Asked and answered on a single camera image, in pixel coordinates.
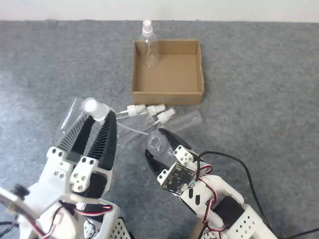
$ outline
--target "cardboard tray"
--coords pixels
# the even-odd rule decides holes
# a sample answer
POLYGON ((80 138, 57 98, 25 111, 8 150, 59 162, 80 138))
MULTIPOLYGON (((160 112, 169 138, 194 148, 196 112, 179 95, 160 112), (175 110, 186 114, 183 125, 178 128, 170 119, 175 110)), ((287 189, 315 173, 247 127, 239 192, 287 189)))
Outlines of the cardboard tray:
POLYGON ((134 104, 196 105, 204 93, 199 41, 159 40, 159 63, 147 67, 134 44, 134 104))

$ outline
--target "plastic bottle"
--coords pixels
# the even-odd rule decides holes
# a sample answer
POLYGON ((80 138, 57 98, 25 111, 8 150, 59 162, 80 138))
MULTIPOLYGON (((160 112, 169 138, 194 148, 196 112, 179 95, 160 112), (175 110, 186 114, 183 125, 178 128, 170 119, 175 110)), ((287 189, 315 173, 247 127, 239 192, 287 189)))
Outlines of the plastic bottle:
POLYGON ((159 47, 157 37, 153 32, 151 20, 143 21, 140 40, 142 41, 140 51, 145 64, 148 67, 155 67, 159 62, 159 47))

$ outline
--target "circuit board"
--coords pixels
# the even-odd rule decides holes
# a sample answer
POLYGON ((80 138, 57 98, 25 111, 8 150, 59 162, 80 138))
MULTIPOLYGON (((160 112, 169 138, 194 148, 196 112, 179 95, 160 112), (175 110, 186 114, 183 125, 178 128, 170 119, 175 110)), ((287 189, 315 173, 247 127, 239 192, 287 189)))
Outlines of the circuit board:
POLYGON ((183 188, 187 187, 195 176, 195 172, 177 163, 171 170, 161 187, 164 190, 182 195, 183 188))

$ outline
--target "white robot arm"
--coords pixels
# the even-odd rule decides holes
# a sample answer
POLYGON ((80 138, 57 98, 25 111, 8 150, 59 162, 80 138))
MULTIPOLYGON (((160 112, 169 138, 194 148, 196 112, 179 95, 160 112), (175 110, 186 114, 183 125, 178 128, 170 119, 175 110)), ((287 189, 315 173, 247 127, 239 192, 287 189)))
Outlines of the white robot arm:
POLYGON ((200 158, 185 141, 166 129, 159 131, 167 137, 178 162, 168 168, 147 150, 146 159, 160 187, 178 196, 198 218, 203 219, 205 228, 199 238, 277 239, 259 215, 244 204, 240 193, 221 177, 207 174, 211 165, 200 162, 200 174, 196 176, 200 158))
POLYGON ((101 199, 111 185, 116 140, 114 111, 86 99, 74 125, 49 148, 39 181, 12 192, 0 188, 0 202, 19 215, 20 239, 133 238, 120 208, 101 199), (84 155, 95 122, 101 128, 84 155))

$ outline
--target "black cable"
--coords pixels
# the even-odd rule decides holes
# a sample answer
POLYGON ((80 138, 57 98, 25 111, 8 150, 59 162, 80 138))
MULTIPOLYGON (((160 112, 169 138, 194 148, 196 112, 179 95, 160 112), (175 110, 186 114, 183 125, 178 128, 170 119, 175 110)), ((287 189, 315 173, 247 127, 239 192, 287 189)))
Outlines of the black cable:
POLYGON ((12 222, 9 222, 9 221, 4 221, 4 222, 0 222, 0 226, 6 226, 6 225, 11 225, 12 222))
POLYGON ((14 220, 12 222, 0 222, 1 226, 2 225, 9 225, 6 229, 4 229, 0 233, 0 238, 2 238, 5 234, 9 233, 12 228, 14 228, 16 220, 17 220, 17 216, 14 218, 14 220))
POLYGON ((262 207, 261 207, 261 205, 260 205, 259 199, 258 199, 258 197, 257 197, 256 191, 255 191, 255 188, 254 188, 254 185, 253 185, 253 181, 252 181, 251 176, 250 176, 250 172, 249 172, 249 170, 248 170, 246 164, 245 164, 243 161, 241 161, 239 158, 233 157, 233 156, 228 155, 228 154, 225 154, 225 153, 215 152, 215 151, 205 151, 205 152, 202 152, 198 157, 202 157, 202 156, 204 156, 205 154, 215 154, 215 155, 221 155, 221 156, 224 156, 224 157, 227 157, 227 158, 231 158, 231 159, 233 159, 233 160, 239 162, 239 163, 245 168, 245 171, 246 171, 247 177, 248 177, 248 181, 249 181, 249 185, 250 185, 251 191, 252 191, 252 193, 253 193, 253 196, 254 196, 254 198, 255 198, 255 201, 256 201, 256 204, 257 204, 257 206, 258 206, 258 209, 259 209, 259 211, 260 211, 261 217, 262 217, 264 223, 267 225, 267 227, 272 231, 272 229, 271 229, 271 227, 270 227, 270 225, 269 225, 269 223, 268 223, 268 220, 267 220, 267 218, 266 218, 266 215, 265 215, 265 213, 264 213, 264 211, 263 211, 263 209, 262 209, 262 207))
POLYGON ((290 237, 287 237, 287 238, 278 238, 278 239, 293 239, 293 238, 298 238, 298 237, 301 237, 301 236, 304 236, 304 235, 307 235, 307 234, 310 234, 310 233, 315 233, 315 232, 319 232, 319 228, 312 229, 310 231, 306 231, 306 232, 303 232, 303 233, 298 233, 296 235, 293 235, 293 236, 290 236, 290 237))
MULTIPOLYGON (((216 151, 205 151, 205 152, 202 152, 198 157, 202 157, 206 154, 215 154, 215 155, 220 155, 220 156, 224 156, 226 158, 230 158, 230 159, 233 159, 237 162, 239 162, 245 169, 246 173, 247 173, 247 177, 248 177, 248 181, 249 181, 249 185, 250 185, 250 188, 251 188, 251 191, 253 193, 253 196, 254 196, 254 199, 256 201, 256 204, 258 206, 258 209, 260 211, 260 214, 262 216, 262 219, 264 221, 264 223, 266 224, 266 226, 274 233, 273 229, 271 228, 267 218, 266 218, 266 215, 264 213, 264 210, 262 209, 262 206, 259 202, 259 199, 257 197, 257 194, 256 194, 256 191, 255 191, 255 188, 254 188, 254 185, 253 185, 253 181, 251 179, 251 175, 250 175, 250 172, 246 166, 246 164, 241 161, 239 158, 236 158, 234 156, 231 156, 229 154, 226 154, 226 153, 221 153, 221 152, 216 152, 216 151)), ((197 173, 199 174, 199 171, 200 171, 200 167, 197 167, 197 173)), ((302 233, 298 233, 296 235, 293 235, 293 236, 290 236, 290 237, 287 237, 287 238, 278 238, 278 239, 294 239, 294 238, 297 238, 297 237, 301 237, 301 236, 304 236, 304 235, 307 235, 307 234, 310 234, 310 233, 315 233, 315 232, 319 232, 319 228, 316 228, 316 229, 313 229, 313 230, 310 230, 310 231, 306 231, 306 232, 302 232, 302 233)))

